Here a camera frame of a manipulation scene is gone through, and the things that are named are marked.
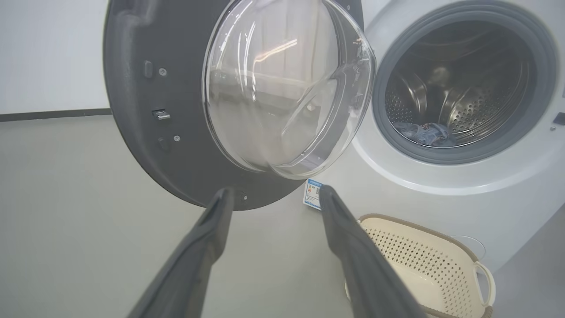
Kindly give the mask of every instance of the open door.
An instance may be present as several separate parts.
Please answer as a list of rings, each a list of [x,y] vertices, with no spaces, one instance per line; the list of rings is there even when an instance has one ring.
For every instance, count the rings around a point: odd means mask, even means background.
[[[205,206],[270,204],[331,165],[371,100],[360,0],[114,0],[108,98],[136,160]]]

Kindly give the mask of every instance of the clothes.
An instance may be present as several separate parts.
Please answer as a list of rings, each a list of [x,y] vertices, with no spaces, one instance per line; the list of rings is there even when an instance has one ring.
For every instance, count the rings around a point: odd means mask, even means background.
[[[404,137],[421,145],[434,147],[452,147],[456,145],[455,137],[441,124],[427,123],[393,123],[392,126]]]

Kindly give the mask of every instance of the laundry basket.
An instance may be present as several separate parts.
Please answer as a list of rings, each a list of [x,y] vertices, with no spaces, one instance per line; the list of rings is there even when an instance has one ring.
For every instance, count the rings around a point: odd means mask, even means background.
[[[363,216],[359,223],[429,317],[491,317],[493,276],[461,242],[380,214]],[[488,280],[487,300],[480,291],[478,269]],[[347,284],[345,291],[349,298]]]

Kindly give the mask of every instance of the washing machine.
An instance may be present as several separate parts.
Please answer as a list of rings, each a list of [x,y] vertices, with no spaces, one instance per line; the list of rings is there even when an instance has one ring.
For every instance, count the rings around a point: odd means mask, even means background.
[[[310,179],[355,216],[502,266],[565,202],[562,1],[112,1],[108,98],[132,154],[206,206]]]

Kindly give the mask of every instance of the baseboard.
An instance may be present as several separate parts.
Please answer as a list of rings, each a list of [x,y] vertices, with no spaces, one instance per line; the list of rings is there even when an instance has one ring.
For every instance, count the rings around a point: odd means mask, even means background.
[[[0,114],[0,122],[28,121],[31,119],[49,119],[61,117],[84,117],[97,115],[111,115],[110,108],[75,109],[57,111],[39,111],[36,113]]]

